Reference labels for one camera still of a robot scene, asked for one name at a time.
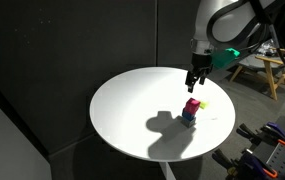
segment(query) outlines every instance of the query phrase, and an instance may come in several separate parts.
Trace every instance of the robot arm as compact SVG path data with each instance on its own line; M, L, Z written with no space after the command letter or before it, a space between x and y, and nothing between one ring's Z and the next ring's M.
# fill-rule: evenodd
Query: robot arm
M203 0L196 22L195 34L191 40L192 66L185 84L193 92L198 81L204 84L212 71L210 54L214 47L230 48L249 38L261 24L270 24L266 14L281 7L285 0Z

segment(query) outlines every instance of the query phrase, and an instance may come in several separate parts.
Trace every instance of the white circular platform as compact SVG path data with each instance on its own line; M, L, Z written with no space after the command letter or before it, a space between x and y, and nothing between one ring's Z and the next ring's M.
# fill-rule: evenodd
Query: white circular platform
M189 93L186 74L182 69L150 67L110 79L91 100L94 128L115 149L148 161L183 161L213 150L233 129L233 103L209 79L204 85L197 82ZM191 128L180 122L189 98L209 102L197 111Z

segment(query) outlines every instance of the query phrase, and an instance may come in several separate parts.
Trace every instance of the black wall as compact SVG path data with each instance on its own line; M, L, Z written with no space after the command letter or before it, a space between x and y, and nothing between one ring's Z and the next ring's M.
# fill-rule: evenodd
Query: black wall
M154 0L0 0L0 91L49 153L94 129L86 96L155 65Z
M159 0L158 63L188 69L199 0Z

